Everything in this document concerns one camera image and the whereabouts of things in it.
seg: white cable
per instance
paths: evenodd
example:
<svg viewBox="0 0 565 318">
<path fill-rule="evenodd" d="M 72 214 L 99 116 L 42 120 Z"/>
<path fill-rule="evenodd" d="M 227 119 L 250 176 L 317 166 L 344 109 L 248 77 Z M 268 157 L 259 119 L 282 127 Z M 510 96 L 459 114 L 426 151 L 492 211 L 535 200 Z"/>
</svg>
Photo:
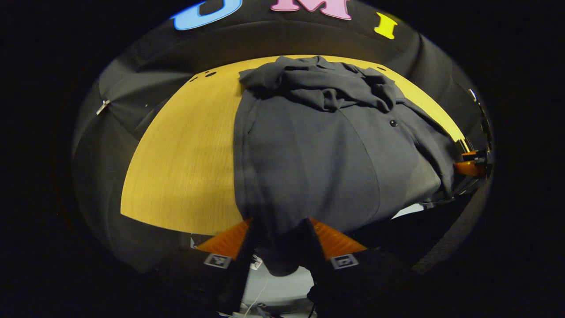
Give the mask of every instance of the white cable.
<svg viewBox="0 0 565 318">
<path fill-rule="evenodd" d="M 265 290 L 265 288 L 267 288 L 267 283 L 269 282 L 269 274 L 268 274 L 268 272 L 265 273 L 265 276 L 267 277 L 267 280 L 265 281 L 265 286 L 263 286 L 263 289 L 261 289 L 261 291 L 259 292 L 259 295 L 257 295 L 257 298 L 255 298 L 255 301 L 253 302 L 253 304 L 251 304 L 251 306 L 249 306 L 249 308 L 248 308 L 247 311 L 245 312 L 244 318 L 247 317 L 247 313 L 249 313 L 249 311 L 251 310 L 251 308 L 253 307 L 253 305 L 257 302 L 257 299 L 259 299 L 259 297 L 261 297 L 261 294 L 263 293 L 263 290 Z"/>
</svg>

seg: metal clip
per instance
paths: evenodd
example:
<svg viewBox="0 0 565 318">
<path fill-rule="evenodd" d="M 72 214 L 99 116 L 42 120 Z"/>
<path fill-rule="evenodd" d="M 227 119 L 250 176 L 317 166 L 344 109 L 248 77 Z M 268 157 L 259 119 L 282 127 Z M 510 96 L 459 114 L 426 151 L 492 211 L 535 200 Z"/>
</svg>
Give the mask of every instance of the metal clip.
<svg viewBox="0 0 565 318">
<path fill-rule="evenodd" d="M 100 106 L 100 108 L 96 111 L 96 116 L 100 115 L 100 112 L 104 110 L 104 108 L 106 108 L 106 106 L 108 106 L 109 103 L 110 100 L 102 101 L 102 106 Z"/>
</svg>

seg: yellow table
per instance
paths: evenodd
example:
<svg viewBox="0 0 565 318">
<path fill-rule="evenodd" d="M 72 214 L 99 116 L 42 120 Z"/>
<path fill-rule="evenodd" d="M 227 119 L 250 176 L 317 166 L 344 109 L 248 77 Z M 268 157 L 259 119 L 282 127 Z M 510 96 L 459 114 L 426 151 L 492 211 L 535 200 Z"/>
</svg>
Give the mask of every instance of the yellow table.
<svg viewBox="0 0 565 318">
<path fill-rule="evenodd" d="M 277 58 L 251 59 L 196 74 L 171 97 L 133 155 L 121 196 L 123 215 L 166 229 L 208 235 L 242 221 L 233 176 L 233 125 L 242 93 L 239 72 Z M 463 139 L 431 97 L 394 71 L 356 59 L 324 58 L 381 71 L 453 140 Z"/>
</svg>

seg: blue letter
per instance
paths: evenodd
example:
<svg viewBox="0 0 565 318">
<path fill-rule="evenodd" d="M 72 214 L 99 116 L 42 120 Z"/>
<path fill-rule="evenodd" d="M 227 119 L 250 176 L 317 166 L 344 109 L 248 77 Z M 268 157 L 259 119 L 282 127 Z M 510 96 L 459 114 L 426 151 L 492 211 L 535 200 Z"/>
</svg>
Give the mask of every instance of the blue letter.
<svg viewBox="0 0 565 318">
<path fill-rule="evenodd" d="M 225 18 L 226 16 L 236 12 L 237 9 L 241 7 L 242 0 L 224 0 L 224 7 L 222 7 L 220 10 L 207 15 L 200 15 L 200 6 L 205 2 L 206 1 L 203 1 L 172 16 L 171 19 L 175 20 L 175 29 L 194 29 Z"/>
</svg>

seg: dark gray garment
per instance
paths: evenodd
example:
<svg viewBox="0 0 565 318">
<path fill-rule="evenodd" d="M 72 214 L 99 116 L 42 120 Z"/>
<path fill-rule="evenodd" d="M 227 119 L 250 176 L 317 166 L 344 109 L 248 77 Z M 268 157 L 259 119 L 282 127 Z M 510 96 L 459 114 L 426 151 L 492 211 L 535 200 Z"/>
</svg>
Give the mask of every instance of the dark gray garment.
<svg viewBox="0 0 565 318">
<path fill-rule="evenodd" d="M 354 230 L 451 194 L 455 143 L 381 72 L 280 57 L 240 82 L 236 202 L 270 238 L 306 217 Z"/>
</svg>

